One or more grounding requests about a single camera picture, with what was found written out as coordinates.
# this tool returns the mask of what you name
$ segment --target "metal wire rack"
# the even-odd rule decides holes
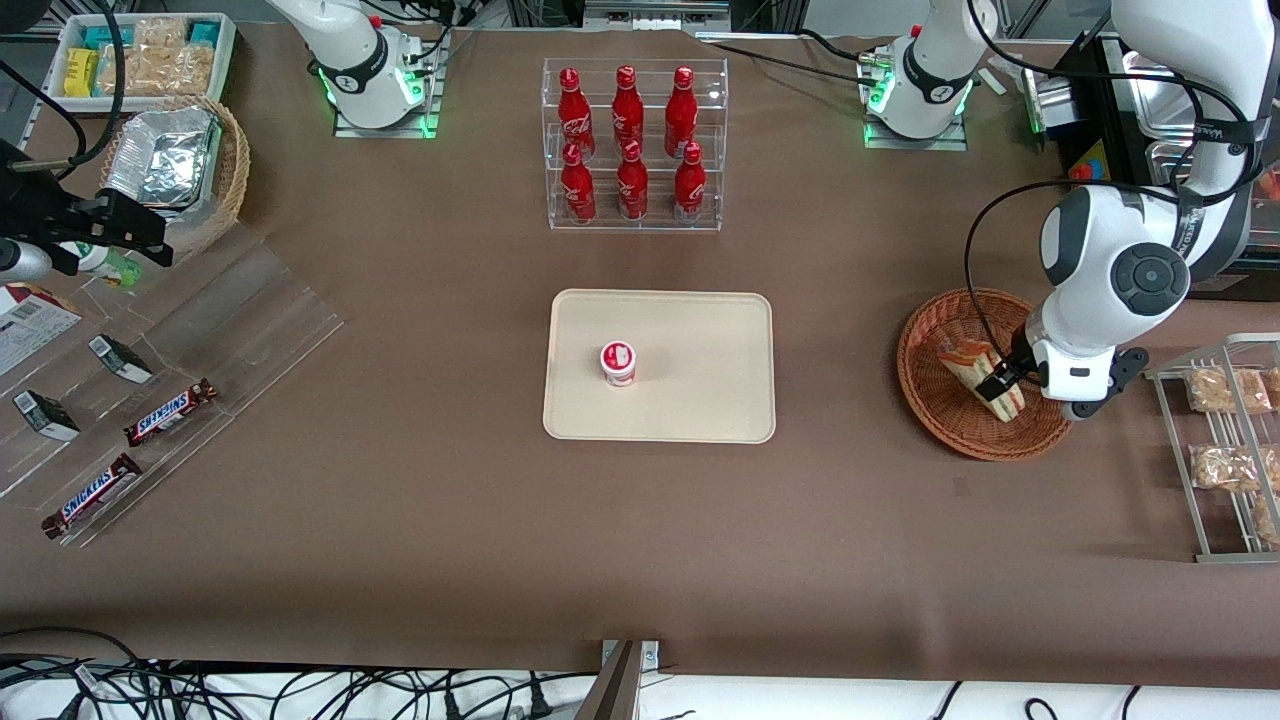
[[[1258,537],[1258,528],[1254,523],[1254,509],[1262,503],[1265,512],[1270,514],[1274,527],[1280,528],[1276,495],[1266,492],[1268,488],[1280,489],[1280,478],[1271,478],[1268,466],[1263,461],[1263,448],[1280,441],[1280,425],[1276,423],[1276,413],[1274,411],[1253,415],[1247,413],[1235,377],[1236,369],[1275,366],[1280,366],[1280,333],[1249,333],[1228,336],[1221,343],[1207,345],[1144,373],[1144,377],[1156,386],[1156,396],[1165,418],[1165,427],[1169,430],[1169,441],[1172,443],[1178,473],[1181,475],[1183,488],[1187,492],[1192,521],[1196,525],[1196,537],[1201,546],[1201,552],[1196,556],[1197,562],[1280,561],[1280,544],[1268,543]],[[1166,383],[1176,382],[1180,386],[1184,383],[1187,373],[1203,368],[1222,370],[1231,391],[1235,413],[1175,413],[1171,409]],[[1203,418],[1203,424],[1198,421],[1197,416]],[[1245,448],[1253,459],[1254,468],[1258,469],[1263,492],[1197,489],[1192,482],[1189,448],[1192,445],[1208,442],[1217,446]],[[1204,516],[1206,510],[1208,510],[1206,506],[1212,505],[1212,502],[1204,493],[1215,493],[1215,500],[1229,496],[1243,548],[1230,547],[1234,543],[1216,542],[1217,538],[1211,541]]]

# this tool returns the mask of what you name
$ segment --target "aluminum foil container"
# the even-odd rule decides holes
[[[218,117],[204,108],[138,113],[124,123],[106,186],[177,217],[209,196],[220,140]]]

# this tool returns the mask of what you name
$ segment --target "clear acrylic bottle rack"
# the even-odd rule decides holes
[[[613,141],[613,95],[617,70],[631,65],[636,70],[636,90],[644,101],[644,155],[649,168],[649,213],[628,220],[618,210],[618,165],[622,155]],[[695,140],[703,146],[707,170],[703,211],[692,224],[675,218],[675,178],[680,160],[663,150],[667,99],[671,97],[676,68],[694,70],[694,96],[698,99]],[[595,186],[595,219],[586,224],[571,220],[561,170],[564,167],[564,136],[559,124],[559,73],[573,68],[582,94],[591,105],[595,155],[586,163]],[[547,163],[547,220],[554,229],[585,232],[716,232],[724,219],[724,155],[728,135],[727,60],[627,60],[599,58],[548,58],[543,61],[543,155]]]

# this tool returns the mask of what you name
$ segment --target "snack package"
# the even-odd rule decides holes
[[[1276,497],[1276,502],[1280,502],[1280,497]],[[1271,509],[1267,507],[1266,497],[1258,496],[1253,501],[1253,529],[1257,530],[1258,538],[1271,546],[1271,550],[1280,550],[1280,533],[1271,521]]]
[[[180,47],[187,44],[187,18],[152,15],[133,26],[133,42],[154,47]]]
[[[1197,413],[1235,413],[1231,386],[1226,382],[1226,373],[1220,368],[1188,370],[1183,379],[1187,382],[1187,395],[1192,410]],[[1235,382],[1240,386],[1244,410],[1249,415],[1271,411],[1271,398],[1262,383],[1261,372],[1236,369]]]
[[[980,395],[978,395],[978,386],[982,380],[987,379],[992,372],[995,372],[996,365],[1000,363],[1000,356],[996,355],[996,350],[989,342],[980,342],[975,340],[957,340],[945,342],[938,348],[938,360],[951,374],[960,380],[969,392],[973,392],[974,397],[982,401],[996,418],[1000,418],[1001,423],[1007,423],[1018,416],[1023,409],[1027,407],[1027,401],[1023,398],[1023,391],[1018,386],[1012,389],[1001,395],[992,402],[987,402]]]
[[[124,49],[124,94],[129,92],[133,78],[138,76],[137,50],[132,46]],[[97,61],[97,81],[93,83],[95,95],[111,95],[115,92],[115,47],[108,45],[102,49],[102,56]]]
[[[1262,384],[1267,388],[1267,397],[1271,398],[1271,406],[1280,407],[1280,368],[1262,370]]]
[[[1263,445],[1262,461],[1275,487],[1280,488],[1280,446]],[[1258,492],[1262,477],[1253,462],[1253,454],[1244,446],[1192,446],[1192,484],[1202,489]]]
[[[97,76],[97,51],[72,47],[67,51],[67,76],[63,78],[63,95],[67,97],[88,97],[93,94],[93,78]]]
[[[173,59],[166,95],[204,95],[214,77],[212,45],[187,45]]]

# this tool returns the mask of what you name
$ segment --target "wrapped sandwich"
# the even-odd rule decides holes
[[[1000,356],[996,355],[996,348],[991,346],[989,342],[982,342],[977,340],[957,340],[950,341],[938,348],[938,360],[951,374],[955,375],[961,384],[969,388],[969,392],[974,395],[983,405],[991,410],[1000,421],[1007,423],[1018,416],[1019,413],[1027,407],[1027,401],[1023,398],[1023,391],[1018,386],[1014,386],[1005,395],[1001,395],[996,400],[987,401],[980,395],[978,395],[978,386],[982,380],[987,379],[996,370],[996,365],[1000,363]]]

